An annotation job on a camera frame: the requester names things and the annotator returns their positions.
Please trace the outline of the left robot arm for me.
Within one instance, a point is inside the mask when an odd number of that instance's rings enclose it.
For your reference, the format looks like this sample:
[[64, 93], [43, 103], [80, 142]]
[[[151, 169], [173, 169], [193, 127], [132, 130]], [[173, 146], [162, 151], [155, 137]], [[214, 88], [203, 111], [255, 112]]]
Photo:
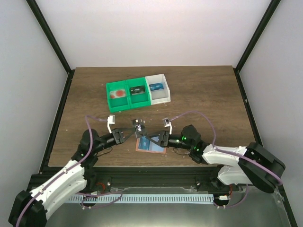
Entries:
[[124, 143], [134, 133], [134, 128], [115, 128], [103, 136], [91, 128], [84, 131], [77, 151], [62, 169], [37, 188], [21, 191], [15, 197], [9, 223], [14, 227], [44, 227], [72, 195], [96, 187], [93, 166], [97, 154]]

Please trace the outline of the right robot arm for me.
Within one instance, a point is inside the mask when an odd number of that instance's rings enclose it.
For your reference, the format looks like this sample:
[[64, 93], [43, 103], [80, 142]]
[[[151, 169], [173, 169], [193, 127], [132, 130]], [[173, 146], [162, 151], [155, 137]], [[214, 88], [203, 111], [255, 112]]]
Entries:
[[248, 184], [273, 193], [282, 185], [284, 163], [255, 142], [245, 147], [217, 147], [203, 141], [193, 125], [185, 126], [180, 135], [161, 131], [157, 137], [156, 144], [163, 148], [185, 149], [198, 164], [220, 166], [210, 179], [211, 187], [217, 191], [230, 184]]

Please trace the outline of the black VIP card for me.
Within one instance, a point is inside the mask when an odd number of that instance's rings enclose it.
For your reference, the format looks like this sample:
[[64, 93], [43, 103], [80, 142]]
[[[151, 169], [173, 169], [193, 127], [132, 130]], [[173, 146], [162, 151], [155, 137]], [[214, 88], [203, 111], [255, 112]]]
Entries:
[[139, 118], [139, 119], [133, 119], [132, 120], [132, 126], [135, 129], [135, 136], [136, 138], [141, 138], [143, 136], [145, 136], [146, 134], [146, 130], [145, 130], [145, 123], [144, 120]]

